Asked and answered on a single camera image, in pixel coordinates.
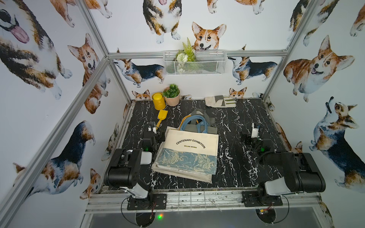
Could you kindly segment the yellow toy bucket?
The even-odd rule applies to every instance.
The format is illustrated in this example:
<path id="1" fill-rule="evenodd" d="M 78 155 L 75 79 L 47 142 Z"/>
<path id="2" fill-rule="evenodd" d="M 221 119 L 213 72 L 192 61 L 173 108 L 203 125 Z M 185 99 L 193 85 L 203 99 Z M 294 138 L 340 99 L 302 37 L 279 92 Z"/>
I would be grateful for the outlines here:
<path id="1" fill-rule="evenodd" d="M 164 110 L 166 108 L 166 103 L 164 100 L 163 93 L 157 92 L 152 96 L 152 101 L 156 110 Z"/>

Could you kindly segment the cream canvas bag with print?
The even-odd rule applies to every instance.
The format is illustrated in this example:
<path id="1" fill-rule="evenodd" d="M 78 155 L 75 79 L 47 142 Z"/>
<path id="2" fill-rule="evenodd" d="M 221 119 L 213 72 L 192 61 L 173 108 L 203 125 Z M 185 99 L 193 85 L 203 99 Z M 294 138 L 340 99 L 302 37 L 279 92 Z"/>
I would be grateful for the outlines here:
<path id="1" fill-rule="evenodd" d="M 167 136 L 168 131 L 172 130 L 172 129 L 176 129 L 176 128 L 168 126 L 167 130 L 165 131 L 165 133 L 166 133 L 165 136 Z M 160 155 L 160 153 L 162 151 L 163 144 L 164 144 L 164 142 L 162 142 L 162 144 L 160 146 L 157 157 Z M 192 173 L 192 172 L 186 172 L 186 171 L 174 171 L 174 170 L 167 169 L 167 168 L 160 168 L 156 165 L 156 160 L 152 164 L 152 170 L 155 171 L 155 172 L 159 172 L 159 173 L 164 173 L 164 174 L 173 175 L 173 176 L 182 177 L 182 178 L 187 178 L 187 179 L 196 180 L 196 181 L 203 181 L 203 182 L 207 182 L 207 183 L 211 183 L 212 178 L 214 176 L 214 175 L 207 175 L 207 174 L 202 174 L 202 173 Z"/>

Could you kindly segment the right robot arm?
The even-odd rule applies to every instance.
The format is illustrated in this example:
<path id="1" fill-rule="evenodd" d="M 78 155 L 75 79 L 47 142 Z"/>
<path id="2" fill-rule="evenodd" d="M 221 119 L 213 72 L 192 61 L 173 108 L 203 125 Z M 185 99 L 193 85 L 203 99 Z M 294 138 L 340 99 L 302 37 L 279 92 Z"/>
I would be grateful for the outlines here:
<path id="1" fill-rule="evenodd" d="M 282 169 L 282 177 L 259 184 L 263 196 L 280 196 L 295 193 L 324 192 L 326 182 L 309 153 L 293 153 L 273 148 L 272 141 L 263 136 L 264 125 L 252 124 L 250 134 L 241 133 L 241 141 L 254 153 L 261 165 Z"/>

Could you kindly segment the yellow plastic toy shovel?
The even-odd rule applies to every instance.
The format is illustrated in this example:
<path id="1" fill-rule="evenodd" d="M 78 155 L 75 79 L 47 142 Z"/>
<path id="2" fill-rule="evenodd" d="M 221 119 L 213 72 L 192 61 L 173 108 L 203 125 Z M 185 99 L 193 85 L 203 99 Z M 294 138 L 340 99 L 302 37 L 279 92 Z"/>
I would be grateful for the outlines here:
<path id="1" fill-rule="evenodd" d="M 159 113 L 158 113 L 158 123 L 156 125 L 156 128 L 159 128 L 162 121 L 166 119 L 167 117 L 167 114 L 168 114 L 168 111 L 167 110 L 160 110 Z"/>

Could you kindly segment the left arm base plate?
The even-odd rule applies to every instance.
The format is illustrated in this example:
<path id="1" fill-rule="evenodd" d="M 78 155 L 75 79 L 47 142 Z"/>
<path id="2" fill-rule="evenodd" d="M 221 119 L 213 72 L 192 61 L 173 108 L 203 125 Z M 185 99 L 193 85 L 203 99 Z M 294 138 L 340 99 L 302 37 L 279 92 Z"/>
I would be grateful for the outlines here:
<path id="1" fill-rule="evenodd" d="M 135 199 L 132 196 L 128 198 L 128 211 L 140 210 L 165 210 L 167 203 L 167 194 L 148 194 L 145 199 Z"/>

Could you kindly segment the artificial green fern plant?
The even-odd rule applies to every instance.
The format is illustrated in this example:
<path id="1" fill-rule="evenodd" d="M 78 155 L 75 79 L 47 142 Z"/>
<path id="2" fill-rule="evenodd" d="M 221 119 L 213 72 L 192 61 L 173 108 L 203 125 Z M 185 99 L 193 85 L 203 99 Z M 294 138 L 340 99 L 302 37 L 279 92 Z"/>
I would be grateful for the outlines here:
<path id="1" fill-rule="evenodd" d="M 177 72 L 180 74 L 192 72 L 197 66 L 195 64 L 195 52 L 190 40 L 187 38 L 187 42 L 183 42 L 182 46 L 183 49 L 178 51 L 174 59 L 174 61 L 177 62 L 175 65 L 177 67 Z"/>

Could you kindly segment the pink pot green plant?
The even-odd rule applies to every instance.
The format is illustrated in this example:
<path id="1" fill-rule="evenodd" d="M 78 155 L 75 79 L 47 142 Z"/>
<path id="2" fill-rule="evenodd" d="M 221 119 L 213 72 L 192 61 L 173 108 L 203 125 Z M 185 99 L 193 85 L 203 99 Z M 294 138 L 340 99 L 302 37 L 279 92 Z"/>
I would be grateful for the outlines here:
<path id="1" fill-rule="evenodd" d="M 176 84 L 171 84 L 165 88 L 163 96 L 169 106 L 177 106 L 180 102 L 180 90 Z"/>

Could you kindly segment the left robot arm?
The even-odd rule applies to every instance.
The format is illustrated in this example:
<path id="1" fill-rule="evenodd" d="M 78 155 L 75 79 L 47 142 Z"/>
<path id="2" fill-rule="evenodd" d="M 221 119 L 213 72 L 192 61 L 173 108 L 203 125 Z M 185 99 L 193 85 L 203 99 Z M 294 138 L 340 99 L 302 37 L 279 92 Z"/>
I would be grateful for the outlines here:
<path id="1" fill-rule="evenodd" d="M 152 164 L 157 157 L 158 143 L 164 139 L 159 129 L 161 122 L 144 125 L 142 147 L 139 149 L 116 149 L 104 174 L 104 184 L 124 190 L 135 200 L 152 201 L 152 190 L 140 179 L 142 165 Z"/>

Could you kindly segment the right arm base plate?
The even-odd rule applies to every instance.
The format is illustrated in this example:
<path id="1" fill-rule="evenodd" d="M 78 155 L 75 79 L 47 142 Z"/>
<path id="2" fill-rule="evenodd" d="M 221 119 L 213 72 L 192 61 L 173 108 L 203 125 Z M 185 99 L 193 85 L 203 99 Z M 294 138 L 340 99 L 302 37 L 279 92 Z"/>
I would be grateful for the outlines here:
<path id="1" fill-rule="evenodd" d="M 283 205 L 280 196 L 270 196 L 257 191 L 243 191 L 241 194 L 242 203 L 245 207 L 270 207 Z"/>

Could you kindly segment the white gardening glove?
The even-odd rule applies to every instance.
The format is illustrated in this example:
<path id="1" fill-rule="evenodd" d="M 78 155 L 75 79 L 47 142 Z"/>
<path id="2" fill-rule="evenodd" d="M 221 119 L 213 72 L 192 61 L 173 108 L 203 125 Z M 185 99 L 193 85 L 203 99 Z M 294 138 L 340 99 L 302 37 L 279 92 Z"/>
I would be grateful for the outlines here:
<path id="1" fill-rule="evenodd" d="M 234 108 L 236 101 L 234 98 L 224 95 L 205 97 L 205 104 L 213 108 Z"/>

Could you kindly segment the cream bag with blue handles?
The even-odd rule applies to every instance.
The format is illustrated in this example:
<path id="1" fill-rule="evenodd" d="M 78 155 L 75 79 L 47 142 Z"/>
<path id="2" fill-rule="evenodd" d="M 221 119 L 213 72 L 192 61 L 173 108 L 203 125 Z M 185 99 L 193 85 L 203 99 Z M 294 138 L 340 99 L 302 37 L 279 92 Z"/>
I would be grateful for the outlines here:
<path id="1" fill-rule="evenodd" d="M 156 165 L 174 171 L 215 175 L 219 136 L 209 134 L 210 124 L 202 115 L 191 115 L 178 130 L 168 131 Z"/>

